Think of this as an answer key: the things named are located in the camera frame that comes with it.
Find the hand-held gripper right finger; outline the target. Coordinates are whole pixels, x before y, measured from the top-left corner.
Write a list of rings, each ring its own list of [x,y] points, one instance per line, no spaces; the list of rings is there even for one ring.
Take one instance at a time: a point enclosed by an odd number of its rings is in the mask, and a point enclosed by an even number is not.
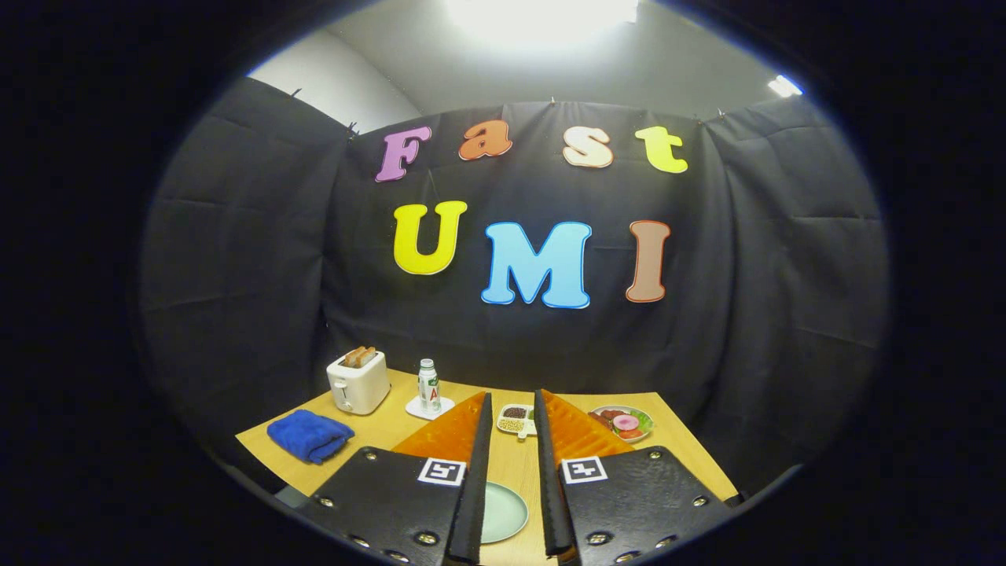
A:
[[[560,456],[556,396],[534,393],[544,552],[560,565],[654,565],[718,529],[743,504],[665,447]]]

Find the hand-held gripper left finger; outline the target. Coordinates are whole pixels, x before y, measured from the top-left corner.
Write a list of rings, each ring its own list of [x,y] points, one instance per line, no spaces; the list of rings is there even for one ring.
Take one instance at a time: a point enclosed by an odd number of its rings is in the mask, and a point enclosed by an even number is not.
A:
[[[478,564],[492,417],[492,395],[479,391],[402,447],[359,448],[303,519],[363,565]]]

